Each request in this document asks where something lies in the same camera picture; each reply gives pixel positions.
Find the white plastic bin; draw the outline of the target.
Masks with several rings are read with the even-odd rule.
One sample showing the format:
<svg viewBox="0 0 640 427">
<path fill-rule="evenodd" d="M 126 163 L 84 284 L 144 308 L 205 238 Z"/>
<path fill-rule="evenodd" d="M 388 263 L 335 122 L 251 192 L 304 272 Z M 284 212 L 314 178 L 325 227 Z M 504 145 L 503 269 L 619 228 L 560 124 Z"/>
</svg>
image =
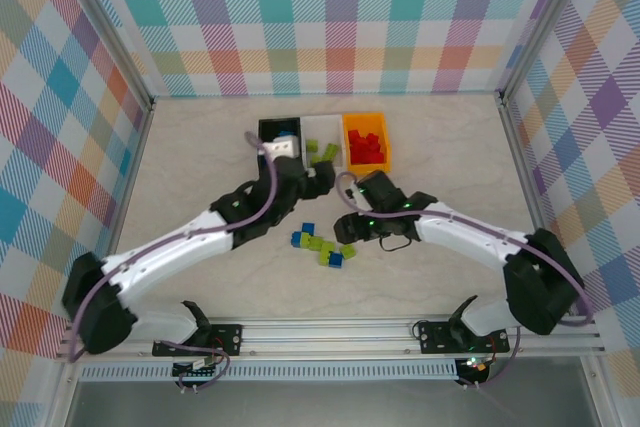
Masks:
<svg viewBox="0 0 640 427">
<path fill-rule="evenodd" d="M 337 153 L 332 161 L 338 169 L 346 166 L 343 122 L 341 114 L 308 115 L 300 118 L 301 155 L 307 167 L 311 166 L 314 156 L 322 156 L 328 144 L 337 146 Z M 315 140 L 317 151 L 311 152 L 307 148 L 307 142 Z"/>
</svg>

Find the aluminium corner post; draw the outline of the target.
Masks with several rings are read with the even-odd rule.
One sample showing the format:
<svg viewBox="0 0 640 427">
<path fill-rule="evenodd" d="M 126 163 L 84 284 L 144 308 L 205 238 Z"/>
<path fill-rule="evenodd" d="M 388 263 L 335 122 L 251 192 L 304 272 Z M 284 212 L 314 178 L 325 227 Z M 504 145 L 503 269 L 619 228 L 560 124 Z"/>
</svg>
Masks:
<svg viewBox="0 0 640 427">
<path fill-rule="evenodd" d="M 520 85 L 524 82 L 532 68 L 536 56 L 539 54 L 548 35 L 556 25 L 563 9 L 569 0 L 547 0 L 541 10 L 528 42 L 524 45 L 520 56 L 515 62 L 503 88 L 497 90 L 499 106 L 506 108 Z"/>
<path fill-rule="evenodd" d="M 96 28 L 99 37 L 105 42 L 115 63 L 121 69 L 136 98 L 147 111 L 152 111 L 154 98 L 139 74 L 132 57 L 125 48 L 120 35 L 105 10 L 101 0 L 79 0 L 87 12 L 87 17 Z"/>
</svg>

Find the wide aluminium mounting rail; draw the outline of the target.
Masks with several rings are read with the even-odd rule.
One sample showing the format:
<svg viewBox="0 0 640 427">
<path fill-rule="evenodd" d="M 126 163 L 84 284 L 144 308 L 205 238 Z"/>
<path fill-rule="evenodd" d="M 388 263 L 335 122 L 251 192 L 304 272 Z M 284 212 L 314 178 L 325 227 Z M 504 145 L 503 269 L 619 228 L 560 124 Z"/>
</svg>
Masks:
<svg viewBox="0 0 640 427">
<path fill-rule="evenodd" d="M 389 318 L 328 318 L 328 319 L 213 319 L 213 324 L 240 324 L 243 340 L 240 354 L 232 360 L 329 361 L 329 360 L 391 360 L 397 358 L 465 359 L 460 354 L 422 354 L 419 342 L 412 336 L 414 319 Z M 82 351 L 82 343 L 73 341 L 66 332 L 56 359 L 78 362 L 194 360 L 186 357 L 154 357 L 151 336 L 166 333 L 170 327 L 184 329 L 186 323 L 176 317 L 158 325 L 147 319 L 121 344 L 103 354 Z"/>
</svg>

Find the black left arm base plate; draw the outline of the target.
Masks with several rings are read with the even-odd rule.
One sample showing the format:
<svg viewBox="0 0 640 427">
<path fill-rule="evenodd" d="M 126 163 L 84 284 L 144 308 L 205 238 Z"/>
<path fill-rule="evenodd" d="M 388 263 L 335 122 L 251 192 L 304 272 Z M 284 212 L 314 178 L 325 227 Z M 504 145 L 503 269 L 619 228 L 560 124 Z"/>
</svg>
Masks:
<svg viewBox="0 0 640 427">
<path fill-rule="evenodd" d="M 243 340 L 243 326 L 240 324 L 210 324 L 199 327 L 186 340 L 176 346 L 166 341 L 155 341 L 151 355 L 154 357 L 186 357 L 211 355 L 214 350 L 222 350 L 230 357 L 240 354 Z"/>
</svg>

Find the grey metal sheet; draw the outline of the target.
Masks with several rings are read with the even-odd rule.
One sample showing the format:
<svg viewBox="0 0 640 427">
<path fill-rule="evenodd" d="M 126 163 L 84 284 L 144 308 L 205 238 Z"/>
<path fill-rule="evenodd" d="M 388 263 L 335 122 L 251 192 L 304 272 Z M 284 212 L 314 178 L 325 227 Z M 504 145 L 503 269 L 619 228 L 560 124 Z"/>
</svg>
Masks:
<svg viewBox="0 0 640 427">
<path fill-rule="evenodd" d="M 171 383 L 82 383 L 65 427 L 601 427 L 584 394 L 446 382 L 222 382 L 199 394 Z"/>
</svg>

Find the orange plastic bin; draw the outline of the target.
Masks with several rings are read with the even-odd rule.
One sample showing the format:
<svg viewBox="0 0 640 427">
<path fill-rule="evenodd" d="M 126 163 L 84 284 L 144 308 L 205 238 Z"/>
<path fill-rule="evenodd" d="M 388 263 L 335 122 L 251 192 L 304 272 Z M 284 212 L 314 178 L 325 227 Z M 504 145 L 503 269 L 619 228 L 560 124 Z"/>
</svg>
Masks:
<svg viewBox="0 0 640 427">
<path fill-rule="evenodd" d="M 347 169 L 361 176 L 375 170 L 382 170 L 389 173 L 392 167 L 392 148 L 384 114 L 381 112 L 348 113 L 342 116 L 342 122 Z M 379 137 L 378 144 L 381 147 L 381 151 L 385 154 L 386 162 L 384 164 L 367 163 L 363 165 L 352 165 L 349 154 L 349 130 L 358 130 L 361 136 L 358 143 L 366 145 L 369 150 L 373 145 L 368 145 L 365 137 L 369 133 L 377 135 Z"/>
</svg>

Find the black plastic bin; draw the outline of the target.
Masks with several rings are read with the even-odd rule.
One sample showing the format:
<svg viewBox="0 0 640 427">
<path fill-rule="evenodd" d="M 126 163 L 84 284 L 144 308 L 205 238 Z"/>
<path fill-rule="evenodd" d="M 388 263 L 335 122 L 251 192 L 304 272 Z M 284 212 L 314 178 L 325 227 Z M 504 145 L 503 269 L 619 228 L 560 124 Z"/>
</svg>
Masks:
<svg viewBox="0 0 640 427">
<path fill-rule="evenodd" d="M 299 117 L 279 117 L 279 118 L 267 118 L 260 119 L 258 121 L 258 137 L 262 144 L 266 141 L 275 139 L 279 132 L 291 131 L 295 132 L 300 141 L 300 157 L 294 158 L 300 165 L 304 165 L 301 155 L 301 133 L 300 133 L 300 118 Z M 266 166 L 266 159 L 262 150 L 257 154 L 258 169 Z"/>
</svg>

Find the aluminium side rail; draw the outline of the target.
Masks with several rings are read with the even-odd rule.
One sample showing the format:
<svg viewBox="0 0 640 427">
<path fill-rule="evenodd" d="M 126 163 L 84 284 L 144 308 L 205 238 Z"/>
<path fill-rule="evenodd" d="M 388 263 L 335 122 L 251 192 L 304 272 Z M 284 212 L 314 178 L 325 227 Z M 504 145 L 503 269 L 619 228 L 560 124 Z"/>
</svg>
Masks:
<svg viewBox="0 0 640 427">
<path fill-rule="evenodd" d="M 523 326 L 549 333 L 555 324 L 571 324 L 569 315 L 583 284 L 558 238 L 545 228 L 533 174 L 507 102 L 497 95 L 496 104 L 534 227 L 517 242 L 516 253 L 504 267 L 507 300 Z"/>
<path fill-rule="evenodd" d="M 100 237 L 98 240 L 98 254 L 103 254 L 104 256 L 114 254 L 119 245 L 127 212 L 130 206 L 131 197 L 144 155 L 144 150 L 157 109 L 158 100 L 159 98 L 157 96 L 151 97 L 150 105 L 146 108 L 142 116 L 142 124 L 139 131 L 138 141 L 133 151 L 131 160 L 128 164 L 126 175 L 124 176 L 124 181 L 121 183 L 121 196 L 119 198 L 119 201 L 116 203 L 116 207 L 111 218 L 110 227 L 107 229 L 106 234 L 103 237 Z"/>
</svg>

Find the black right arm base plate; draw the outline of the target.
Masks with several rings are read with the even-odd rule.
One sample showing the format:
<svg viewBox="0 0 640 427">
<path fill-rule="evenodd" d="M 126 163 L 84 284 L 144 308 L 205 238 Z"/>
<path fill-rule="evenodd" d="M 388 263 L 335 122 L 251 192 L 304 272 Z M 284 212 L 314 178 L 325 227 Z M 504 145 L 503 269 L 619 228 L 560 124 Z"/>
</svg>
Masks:
<svg viewBox="0 0 640 427">
<path fill-rule="evenodd" d="M 422 354 L 507 353 L 511 350 L 505 330 L 477 336 L 464 325 L 449 321 L 419 320 L 411 327 Z"/>
</svg>

